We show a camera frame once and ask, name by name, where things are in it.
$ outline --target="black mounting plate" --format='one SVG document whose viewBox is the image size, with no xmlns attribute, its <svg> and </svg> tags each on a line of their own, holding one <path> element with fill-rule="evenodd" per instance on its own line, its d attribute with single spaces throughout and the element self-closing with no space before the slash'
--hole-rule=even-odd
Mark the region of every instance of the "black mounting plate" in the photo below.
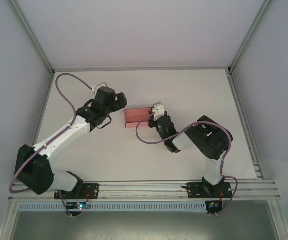
<svg viewBox="0 0 288 240">
<path fill-rule="evenodd" d="M 87 192 L 89 192 L 90 196 L 87 196 L 88 194 L 85 193 L 84 190 L 87 190 Z M 98 197 L 98 191 L 99 191 L 99 184 L 97 184 L 97 183 L 83 183 L 83 190 L 77 197 L 73 191 L 61 190 L 61 194 L 62 194 L 64 200 L 74 200 L 74 199 L 86 200 L 87 198 L 90 200 L 96 200 Z M 58 191 L 55 191 L 54 199 L 60 200 L 60 196 L 59 196 Z"/>
<path fill-rule="evenodd" d="M 223 182 L 221 187 L 211 196 L 204 191 L 202 182 L 188 182 L 186 187 L 183 186 L 182 188 L 187 189 L 189 199 L 219 199 L 220 192 L 222 192 L 224 199 L 232 197 L 232 189 L 229 182 Z"/>
</svg>

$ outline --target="black plastic part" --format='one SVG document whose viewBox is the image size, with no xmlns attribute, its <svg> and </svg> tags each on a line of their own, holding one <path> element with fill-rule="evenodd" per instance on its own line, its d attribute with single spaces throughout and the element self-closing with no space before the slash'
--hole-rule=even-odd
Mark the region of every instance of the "black plastic part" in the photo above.
<svg viewBox="0 0 288 240">
<path fill-rule="evenodd" d="M 220 199 L 220 193 L 222 192 L 224 199 L 229 199 L 232 197 L 232 190 L 230 188 L 229 182 L 221 182 L 216 185 L 215 191 L 211 194 L 205 192 L 204 184 L 202 182 L 188 182 L 186 186 L 182 188 L 187 190 L 187 195 L 189 199 Z"/>
<path fill-rule="evenodd" d="M 97 90 L 91 108 L 100 115 L 107 116 L 112 111 L 112 105 L 115 102 L 115 91 L 109 87 L 101 87 Z"/>
<path fill-rule="evenodd" d="M 112 112 L 119 111 L 120 109 L 125 108 L 127 105 L 127 100 L 125 95 L 121 92 L 116 95 L 117 100 L 112 105 Z"/>
<path fill-rule="evenodd" d="M 87 196 L 88 194 L 84 192 L 84 190 L 87 190 L 89 192 L 90 196 Z M 78 196 L 76 196 L 76 193 L 74 191 L 63 191 L 61 190 L 62 196 L 64 200 L 96 200 L 98 198 L 98 191 L 99 191 L 99 184 L 97 183 L 83 183 L 82 190 Z M 54 199 L 59 200 L 59 192 L 55 191 Z"/>
<path fill-rule="evenodd" d="M 161 116 L 157 121 L 154 121 L 154 116 L 151 116 L 150 120 L 148 120 L 148 126 L 150 128 L 156 128 L 156 131 L 162 140 L 178 133 L 170 116 L 167 115 L 167 112 L 165 112 L 165 115 Z M 164 145 L 171 153 L 180 152 L 180 150 L 174 146 L 172 138 L 165 141 Z"/>
<path fill-rule="evenodd" d="M 88 100 L 83 107 L 76 111 L 77 116 L 81 116 L 90 125 L 90 132 L 101 125 L 106 118 L 109 118 L 109 123 L 98 127 L 103 129 L 111 123 L 109 114 L 123 109 L 127 105 L 125 95 L 121 92 L 115 94 L 115 91 L 108 87 L 101 87 L 97 90 L 95 98 Z"/>
<path fill-rule="evenodd" d="M 207 214 L 217 214 L 223 210 L 223 202 L 206 201 Z"/>
<path fill-rule="evenodd" d="M 34 153 L 34 149 L 27 145 L 23 145 L 18 149 L 15 173 Z M 22 182 L 37 195 L 46 192 L 54 180 L 54 175 L 47 160 L 47 156 L 36 155 L 19 173 L 17 180 Z"/>
<path fill-rule="evenodd" d="M 98 129 L 103 129 L 103 128 L 107 127 L 109 124 L 111 124 L 111 123 L 112 123 L 112 118 L 111 118 L 110 116 L 107 116 L 107 117 L 108 117 L 108 119 L 109 119 L 109 122 L 106 123 L 106 124 L 104 124 L 104 125 L 101 126 L 101 127 L 96 127 L 96 128 L 98 128 Z"/>
<path fill-rule="evenodd" d="M 83 180 L 80 177 L 78 177 L 76 174 L 74 174 L 70 171 L 67 171 L 67 173 L 70 174 L 71 176 L 73 176 L 75 179 L 77 179 L 77 183 L 76 183 L 74 189 L 72 190 L 72 192 L 75 193 L 75 197 L 78 197 L 83 190 Z"/>
<path fill-rule="evenodd" d="M 198 122 L 216 123 L 207 116 L 202 116 Z M 218 127 L 199 124 L 192 126 L 185 131 L 189 139 L 198 147 L 198 149 L 209 159 L 219 160 L 222 153 L 227 150 L 227 135 Z"/>
<path fill-rule="evenodd" d="M 222 178 L 222 180 L 218 184 L 212 185 L 208 181 L 206 181 L 205 178 L 202 178 L 203 190 L 211 197 L 214 193 L 218 191 L 220 192 L 224 181 L 225 178 Z"/>
</svg>

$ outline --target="white table surface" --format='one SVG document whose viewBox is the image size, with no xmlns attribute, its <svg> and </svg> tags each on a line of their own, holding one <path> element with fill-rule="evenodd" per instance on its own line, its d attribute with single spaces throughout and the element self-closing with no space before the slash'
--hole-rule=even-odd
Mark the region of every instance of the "white table surface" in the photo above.
<svg viewBox="0 0 288 240">
<path fill-rule="evenodd" d="M 238 179 L 255 179 L 253 163 L 225 70 L 142 70 L 72 72 L 90 86 L 106 82 L 127 98 L 126 108 L 150 107 L 162 102 L 176 130 L 206 115 L 228 129 L 233 143 L 224 174 Z M 69 76 L 59 79 L 59 87 L 75 108 L 94 97 L 93 93 Z M 47 102 L 38 142 L 62 127 L 72 110 L 59 96 L 55 81 Z M 53 165 L 53 172 L 71 171 L 84 181 L 164 181 L 196 180 L 203 177 L 205 158 L 191 146 L 170 153 L 161 143 L 139 142 L 135 129 L 125 129 L 122 111 L 111 114 L 112 123 L 74 142 Z M 160 140 L 155 129 L 140 128 L 146 141 Z"/>
</svg>

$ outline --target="cable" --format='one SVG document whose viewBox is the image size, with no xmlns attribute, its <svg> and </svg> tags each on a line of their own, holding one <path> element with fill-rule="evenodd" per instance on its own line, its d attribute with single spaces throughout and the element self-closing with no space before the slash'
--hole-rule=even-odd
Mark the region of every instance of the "cable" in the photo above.
<svg viewBox="0 0 288 240">
<path fill-rule="evenodd" d="M 66 213 L 68 214 L 68 216 L 71 218 L 72 214 L 69 212 L 66 204 L 64 203 L 62 193 L 61 193 L 60 190 L 58 190 L 58 192 L 59 192 L 60 200 L 62 201 L 62 204 L 63 204 L 63 206 L 64 206 L 64 209 L 66 210 Z"/>
<path fill-rule="evenodd" d="M 84 193 L 87 194 L 87 200 L 85 201 L 85 204 L 86 204 L 86 202 L 88 202 L 89 200 L 90 193 L 86 189 L 84 189 Z"/>
<path fill-rule="evenodd" d="M 59 87 L 58 87 L 58 79 L 62 76 L 70 76 L 70 77 L 73 77 L 75 79 L 77 79 L 78 81 L 80 81 L 83 85 L 85 85 L 87 88 L 89 88 L 91 91 L 93 90 L 90 86 L 88 86 L 83 80 L 81 80 L 79 77 L 75 76 L 75 75 L 72 75 L 70 73 L 62 73 L 62 74 L 59 74 L 56 79 L 55 79 L 55 86 L 56 86 L 56 89 L 59 93 L 59 95 L 68 103 L 68 105 L 72 108 L 73 110 L 73 119 L 72 121 L 69 123 L 69 126 L 67 126 L 66 128 L 64 128 L 62 131 L 60 131 L 57 135 L 55 135 L 53 138 L 51 138 L 47 143 L 46 143 L 46 146 L 42 146 L 40 149 L 36 150 L 34 152 L 34 154 L 32 154 L 20 167 L 19 169 L 16 171 L 16 173 L 14 174 L 10 184 L 9 184 L 9 187 L 8 187 L 8 190 L 11 194 L 18 194 L 18 193 L 23 193 L 23 192 L 26 192 L 28 190 L 30 190 L 29 188 L 25 188 L 25 189 L 21 189 L 21 190 L 13 190 L 12 187 L 13 187 L 13 184 L 14 182 L 16 181 L 16 178 L 18 177 L 18 175 L 21 173 L 21 171 L 24 169 L 24 167 L 37 155 L 39 154 L 42 150 L 44 150 L 49 144 L 51 144 L 54 140 L 56 140 L 58 137 L 60 137 L 63 133 L 65 133 L 75 122 L 75 119 L 76 119 L 76 109 L 74 108 L 73 104 L 63 95 L 63 93 L 60 91 Z"/>
<path fill-rule="evenodd" d="M 168 138 L 165 138 L 165 139 L 163 139 L 163 140 L 156 141 L 156 142 L 147 142 L 147 141 L 142 140 L 142 139 L 139 137 L 139 135 L 138 135 L 138 127 L 139 127 L 139 125 L 140 125 L 143 121 L 147 120 L 147 118 L 150 118 L 150 117 L 153 116 L 154 114 L 155 114 L 155 113 L 153 112 L 152 114 L 150 114 L 150 115 L 148 115 L 148 116 L 145 116 L 145 117 L 142 118 L 142 119 L 137 123 L 137 125 L 136 125 L 136 129 L 135 129 L 136 137 L 137 137 L 138 140 L 141 141 L 142 143 L 149 144 L 149 145 L 160 144 L 160 143 L 165 142 L 165 141 L 167 141 L 167 140 L 169 140 L 169 139 L 172 139 L 172 138 L 177 137 L 178 135 L 180 135 L 180 134 L 182 134 L 183 132 L 185 132 L 186 130 L 188 130 L 190 127 L 195 127 L 195 126 L 197 126 L 197 125 L 199 125 L 199 124 L 215 126 L 215 127 L 219 128 L 219 129 L 221 129 L 221 130 L 226 134 L 226 136 L 227 136 L 227 138 L 228 138 L 228 147 L 227 147 L 227 150 L 226 150 L 226 152 L 224 153 L 224 155 L 223 155 L 223 157 L 222 157 L 222 160 L 221 160 L 221 163 L 220 163 L 219 173 L 220 173 L 221 176 L 224 177 L 224 178 L 235 180 L 236 185 L 235 185 L 235 189 L 234 189 L 234 192 L 233 192 L 233 194 L 232 194 L 232 197 L 229 199 L 229 201 L 228 201 L 227 205 L 225 206 L 225 208 L 223 208 L 222 211 L 220 211 L 218 214 L 216 214 L 216 216 L 219 215 L 220 213 L 223 212 L 224 209 L 226 209 L 226 208 L 231 204 L 231 202 L 232 202 L 232 200 L 233 200 L 233 198 L 234 198 L 234 196 L 235 196 L 235 194 L 236 194 L 237 187 L 238 187 L 237 178 L 235 178 L 235 177 L 233 177 L 233 176 L 226 176 L 226 175 L 223 174 L 224 160 L 225 160 L 225 158 L 226 158 L 227 154 L 229 153 L 230 148 L 231 148 L 231 146 L 232 146 L 232 139 L 231 139 L 228 131 L 227 131 L 225 128 L 223 128 L 221 125 L 217 124 L 217 123 L 213 123 L 213 122 L 210 122 L 210 121 L 196 121 L 196 122 L 190 124 L 189 126 L 187 126 L 186 128 L 184 128 L 184 129 L 183 129 L 182 131 L 180 131 L 179 133 L 174 134 L 174 135 L 172 135 L 172 136 L 170 136 L 170 137 L 168 137 Z"/>
</svg>

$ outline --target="robotic arm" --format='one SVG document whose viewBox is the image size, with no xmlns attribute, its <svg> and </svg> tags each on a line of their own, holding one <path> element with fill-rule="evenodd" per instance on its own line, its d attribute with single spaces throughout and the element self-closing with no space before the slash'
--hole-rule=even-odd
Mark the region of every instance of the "robotic arm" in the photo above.
<svg viewBox="0 0 288 240">
<path fill-rule="evenodd" d="M 102 129 L 109 125 L 112 121 L 109 114 L 123 109 L 127 104 L 123 93 L 116 94 L 105 83 L 92 87 L 92 92 L 96 94 L 94 99 L 77 109 L 74 117 L 66 125 L 46 140 L 32 147 L 23 145 L 18 150 L 15 172 L 29 157 L 39 151 L 17 176 L 19 181 L 36 194 L 40 195 L 49 189 L 74 192 L 75 196 L 80 194 L 83 181 L 78 176 L 71 172 L 53 174 L 51 166 L 72 142 L 95 128 Z M 109 122 L 100 127 L 106 118 Z"/>
<path fill-rule="evenodd" d="M 151 112 L 155 113 L 150 117 L 148 126 L 150 128 L 156 128 L 159 136 L 162 140 L 178 134 L 175 138 L 170 138 L 164 142 L 164 145 L 171 153 L 179 153 L 190 145 L 195 145 L 205 156 L 205 172 L 202 178 L 203 190 L 208 196 L 217 192 L 224 182 L 224 177 L 220 172 L 222 156 L 228 148 L 228 138 L 220 128 L 205 124 L 216 122 L 202 116 L 197 122 L 196 126 L 191 126 L 184 132 L 179 134 L 170 116 L 164 110 L 162 103 L 156 103 L 151 108 Z"/>
</svg>

